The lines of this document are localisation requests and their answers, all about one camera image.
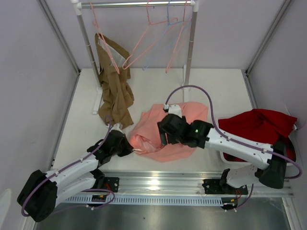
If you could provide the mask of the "pink skirt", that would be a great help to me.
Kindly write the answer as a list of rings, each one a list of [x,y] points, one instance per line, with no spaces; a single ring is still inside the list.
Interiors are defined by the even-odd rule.
[[[190,124],[194,120],[207,120],[208,107],[199,102],[179,103],[182,114]],[[166,116],[162,104],[154,104],[141,114],[139,122],[130,132],[130,144],[136,153],[159,162],[175,161],[189,157],[196,148],[180,143],[162,146],[157,123]]]

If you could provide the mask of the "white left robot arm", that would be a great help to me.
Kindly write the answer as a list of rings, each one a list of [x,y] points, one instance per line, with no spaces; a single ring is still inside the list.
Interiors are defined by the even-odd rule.
[[[112,185],[99,167],[108,163],[113,156],[125,157],[132,152],[133,147],[126,135],[111,130],[72,163],[47,172],[34,171],[17,197],[22,215],[41,222],[60,203],[79,192],[112,193]]]

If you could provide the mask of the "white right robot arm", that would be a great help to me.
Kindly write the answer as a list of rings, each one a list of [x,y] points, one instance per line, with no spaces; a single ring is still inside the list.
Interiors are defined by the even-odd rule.
[[[224,171],[225,177],[219,181],[219,188],[224,193],[251,184],[255,179],[270,188],[283,188],[286,147],[280,141],[270,145],[228,136],[210,123],[195,120],[189,124],[184,116],[175,114],[167,114],[157,126],[163,146],[180,143],[190,148],[225,152],[249,162],[249,166]]]

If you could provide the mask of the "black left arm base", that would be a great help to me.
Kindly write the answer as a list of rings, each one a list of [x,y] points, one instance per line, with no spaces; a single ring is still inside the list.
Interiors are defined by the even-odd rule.
[[[107,189],[114,193],[118,192],[119,178],[118,177],[107,177],[99,169],[90,172],[95,179],[92,189]]]

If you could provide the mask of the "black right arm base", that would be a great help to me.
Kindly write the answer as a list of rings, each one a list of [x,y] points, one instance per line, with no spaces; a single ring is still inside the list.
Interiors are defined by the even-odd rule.
[[[229,172],[230,169],[225,169],[220,179],[204,179],[202,187],[206,195],[234,195],[235,197],[233,198],[221,198],[223,204],[222,209],[225,212],[229,210],[237,212],[237,208],[240,207],[239,199],[242,195],[248,194],[248,189],[246,185],[239,188],[228,185],[226,177]]]

